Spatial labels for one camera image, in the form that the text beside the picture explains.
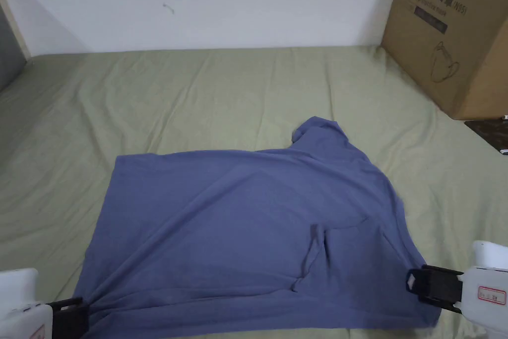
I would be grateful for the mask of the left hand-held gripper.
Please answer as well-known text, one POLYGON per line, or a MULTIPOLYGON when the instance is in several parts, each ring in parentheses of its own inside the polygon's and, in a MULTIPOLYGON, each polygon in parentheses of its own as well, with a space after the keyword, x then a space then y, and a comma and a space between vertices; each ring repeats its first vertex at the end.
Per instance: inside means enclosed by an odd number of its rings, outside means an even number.
POLYGON ((88 304, 82 297, 50 303, 37 300, 38 275, 34 268, 0 272, 0 337, 55 339, 54 312, 59 312, 59 335, 85 335, 88 304))

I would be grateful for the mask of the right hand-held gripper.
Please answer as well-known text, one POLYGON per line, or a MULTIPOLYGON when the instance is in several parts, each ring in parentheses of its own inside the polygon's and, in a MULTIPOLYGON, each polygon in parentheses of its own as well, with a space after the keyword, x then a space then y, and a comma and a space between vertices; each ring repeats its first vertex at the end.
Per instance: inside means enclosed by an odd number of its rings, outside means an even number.
POLYGON ((410 269, 406 290, 422 303, 460 313, 484 328, 489 339, 506 339, 508 249, 488 241, 474 241, 473 251, 474 266, 464 273, 430 265, 410 269))

